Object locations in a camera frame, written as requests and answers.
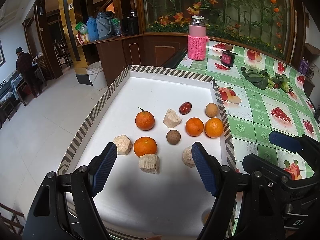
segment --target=green tablecloth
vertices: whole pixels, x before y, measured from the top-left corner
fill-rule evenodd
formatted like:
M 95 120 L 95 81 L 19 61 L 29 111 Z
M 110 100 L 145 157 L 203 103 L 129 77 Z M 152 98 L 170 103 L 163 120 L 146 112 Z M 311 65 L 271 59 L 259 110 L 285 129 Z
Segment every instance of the green tablecloth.
M 193 61 L 185 56 L 177 69 L 213 76 L 218 86 L 232 88 L 241 99 L 239 104 L 223 101 L 233 137 L 236 167 L 244 172 L 241 164 L 244 156 L 254 153 L 280 168 L 285 168 L 284 160 L 288 160 L 289 163 L 298 160 L 302 178 L 311 177 L 313 171 L 300 155 L 279 148 L 268 140 L 272 130 L 279 130 L 290 135 L 306 134 L 320 141 L 319 125 L 313 117 L 314 109 L 303 91 L 303 84 L 297 80 L 301 74 L 289 66 L 284 72 L 280 72 L 278 70 L 279 61 L 263 54 L 260 55 L 261 59 L 257 57 L 260 61 L 250 60 L 247 56 L 248 49 L 237 46 L 233 49 L 233 52 L 238 54 L 234 66 L 230 70 L 221 70 L 217 68 L 221 55 L 220 50 L 214 47 L 217 43 L 209 41 L 205 60 Z M 266 69 L 273 76 L 276 72 L 284 73 L 290 78 L 289 84 L 295 96 L 281 89 L 260 90 L 253 86 L 242 76 L 240 70 L 243 66 L 248 69 L 252 65 L 261 70 Z M 271 110 L 276 107 L 280 107 L 286 113 L 290 122 L 271 114 Z M 310 121 L 314 132 L 307 130 L 303 120 Z

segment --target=red label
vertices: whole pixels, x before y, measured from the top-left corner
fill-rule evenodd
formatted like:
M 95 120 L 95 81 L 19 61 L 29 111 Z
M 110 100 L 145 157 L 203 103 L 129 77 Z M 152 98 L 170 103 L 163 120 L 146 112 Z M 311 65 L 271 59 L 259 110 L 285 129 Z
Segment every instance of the red label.
M 228 55 L 226 55 L 226 54 L 222 54 L 222 57 L 221 57 L 221 60 L 224 62 L 224 63 L 226 63 L 226 64 L 230 64 L 230 62 L 231 62 L 231 56 L 228 56 Z

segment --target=dark jacket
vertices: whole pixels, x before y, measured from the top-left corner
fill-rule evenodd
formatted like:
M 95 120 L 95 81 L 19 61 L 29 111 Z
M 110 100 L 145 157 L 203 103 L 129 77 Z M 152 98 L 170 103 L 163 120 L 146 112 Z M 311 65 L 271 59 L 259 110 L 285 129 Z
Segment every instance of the dark jacket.
M 28 52 L 20 53 L 17 59 L 17 71 L 18 73 L 24 74 L 28 70 L 32 69 L 33 58 Z

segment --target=metal screw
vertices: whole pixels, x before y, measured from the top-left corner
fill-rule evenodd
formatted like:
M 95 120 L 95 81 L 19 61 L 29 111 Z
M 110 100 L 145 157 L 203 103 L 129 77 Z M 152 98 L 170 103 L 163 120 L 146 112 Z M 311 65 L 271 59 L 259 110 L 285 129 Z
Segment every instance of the metal screw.
M 230 171 L 230 167 L 227 166 L 227 165 L 222 165 L 221 166 L 221 170 L 224 171 L 224 172 L 229 172 Z
M 85 172 L 85 171 L 87 171 L 87 169 L 88 169 L 88 167 L 87 166 L 80 166 L 79 168 L 78 168 L 78 171 L 80 171 L 80 172 Z
M 285 212 L 286 212 L 286 213 L 291 213 L 292 210 L 293 210 L 293 206 L 292 206 L 291 203 L 289 203 L 289 204 L 287 204 L 287 205 L 285 206 Z
M 255 171 L 253 174 L 258 178 L 262 176 L 262 173 L 260 171 Z
M 286 183 L 286 182 L 288 182 L 288 177 L 287 176 L 282 176 L 281 177 L 281 180 L 284 182 L 284 183 Z
M 55 175 L 55 172 L 54 171 L 50 171 L 50 172 L 47 173 L 47 178 L 51 179 L 51 178 L 54 177 L 54 175 Z

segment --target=elderly man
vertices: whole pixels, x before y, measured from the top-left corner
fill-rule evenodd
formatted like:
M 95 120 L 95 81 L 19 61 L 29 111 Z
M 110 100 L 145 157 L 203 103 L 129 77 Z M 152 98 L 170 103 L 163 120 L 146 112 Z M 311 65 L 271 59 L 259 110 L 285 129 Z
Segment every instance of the elderly man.
M 21 73 L 31 90 L 33 97 L 36 98 L 37 93 L 41 94 L 42 90 L 37 84 L 35 72 L 32 69 L 33 58 L 28 52 L 23 52 L 21 47 L 16 49 L 16 53 L 18 55 L 17 71 L 18 73 Z

